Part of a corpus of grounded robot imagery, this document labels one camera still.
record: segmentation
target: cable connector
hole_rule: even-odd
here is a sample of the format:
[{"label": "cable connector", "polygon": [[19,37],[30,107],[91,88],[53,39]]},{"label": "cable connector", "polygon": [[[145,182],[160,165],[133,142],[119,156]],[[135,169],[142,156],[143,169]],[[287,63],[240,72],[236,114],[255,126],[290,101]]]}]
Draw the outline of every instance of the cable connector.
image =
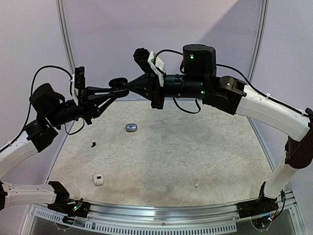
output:
[{"label": "cable connector", "polygon": [[280,196],[281,196],[282,202],[284,203],[286,201],[286,195],[285,195],[285,192],[283,190],[281,190]]}]

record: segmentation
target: table surface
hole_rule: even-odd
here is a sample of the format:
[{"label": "table surface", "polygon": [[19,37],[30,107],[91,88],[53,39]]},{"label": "table surface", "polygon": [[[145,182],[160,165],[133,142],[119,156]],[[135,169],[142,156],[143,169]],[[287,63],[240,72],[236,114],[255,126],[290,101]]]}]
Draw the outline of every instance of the table surface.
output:
[{"label": "table surface", "polygon": [[[180,104],[197,109],[192,101]],[[68,136],[49,181],[61,182],[71,198],[124,205],[195,206],[257,197],[271,169],[247,118],[201,107],[191,115],[171,101],[163,110],[146,101],[115,102]],[[138,130],[126,132],[128,123]],[[71,132],[81,125],[76,122]],[[102,186],[95,186],[95,173],[104,175]]]}]

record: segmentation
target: gray oval object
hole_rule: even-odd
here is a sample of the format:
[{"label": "gray oval object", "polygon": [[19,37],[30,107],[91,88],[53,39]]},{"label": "gray oval object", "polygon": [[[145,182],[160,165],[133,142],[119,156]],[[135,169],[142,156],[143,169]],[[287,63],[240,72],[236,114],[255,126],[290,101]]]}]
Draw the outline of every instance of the gray oval object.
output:
[{"label": "gray oval object", "polygon": [[137,130],[137,125],[135,123],[129,123],[126,125],[127,132],[134,132]]}]

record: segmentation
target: black cylinder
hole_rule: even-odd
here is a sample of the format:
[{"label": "black cylinder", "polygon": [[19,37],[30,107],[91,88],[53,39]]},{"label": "black cylinder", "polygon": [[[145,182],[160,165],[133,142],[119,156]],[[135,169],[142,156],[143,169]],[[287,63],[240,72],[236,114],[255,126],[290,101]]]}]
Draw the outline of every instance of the black cylinder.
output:
[{"label": "black cylinder", "polygon": [[203,98],[205,85],[194,78],[189,79],[186,75],[167,75],[164,79],[162,93],[164,97],[175,98]]},{"label": "black cylinder", "polygon": [[74,100],[71,99],[61,103],[59,111],[49,116],[47,119],[52,126],[57,127],[69,121],[77,120],[80,117],[82,117],[82,114]]}]

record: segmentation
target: white wall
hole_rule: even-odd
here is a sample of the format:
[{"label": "white wall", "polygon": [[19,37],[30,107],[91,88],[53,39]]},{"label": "white wall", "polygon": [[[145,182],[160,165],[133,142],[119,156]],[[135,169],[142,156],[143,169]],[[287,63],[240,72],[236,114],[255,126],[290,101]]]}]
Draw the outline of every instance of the white wall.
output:
[{"label": "white wall", "polygon": [[[295,107],[313,108],[313,1],[269,1],[265,33],[253,84]],[[274,165],[287,136],[255,122]],[[296,196],[308,234],[313,234],[313,164],[299,171],[288,188]]]},{"label": "white wall", "polygon": [[[31,81],[38,68],[58,65],[68,69],[55,1],[1,0],[0,14],[0,146],[13,139],[25,122]],[[68,95],[68,75],[45,69],[35,87],[49,82],[55,91]],[[36,117],[32,111],[29,120]],[[15,167],[2,178],[14,184],[42,184],[65,137],[60,132],[53,144]],[[0,234],[17,235],[27,206],[0,211]]]},{"label": "white wall", "polygon": [[[86,84],[106,87],[112,78],[133,80],[143,72],[134,62],[139,47],[182,51],[190,43],[215,47],[217,62],[245,74],[251,63],[260,0],[67,0],[67,28],[76,66],[86,67]],[[182,57],[163,53],[168,74]],[[218,75],[236,73],[218,68]],[[131,93],[125,99],[138,98]]]}]

